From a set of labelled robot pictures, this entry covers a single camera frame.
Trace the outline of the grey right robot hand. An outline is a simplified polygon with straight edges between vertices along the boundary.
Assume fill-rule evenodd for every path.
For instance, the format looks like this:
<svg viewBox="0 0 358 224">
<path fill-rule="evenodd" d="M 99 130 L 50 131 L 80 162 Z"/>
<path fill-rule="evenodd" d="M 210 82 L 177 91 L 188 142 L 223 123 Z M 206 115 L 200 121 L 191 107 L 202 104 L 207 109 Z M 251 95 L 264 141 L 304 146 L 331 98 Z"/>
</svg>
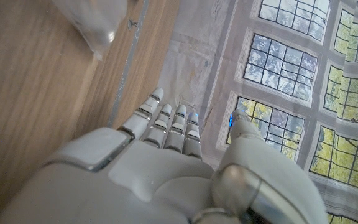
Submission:
<svg viewBox="0 0 358 224">
<path fill-rule="evenodd" d="M 235 110 L 217 169 L 201 153 L 198 115 L 155 89 L 117 129 L 54 152 L 0 223 L 326 223 L 308 175 Z"/>
</svg>

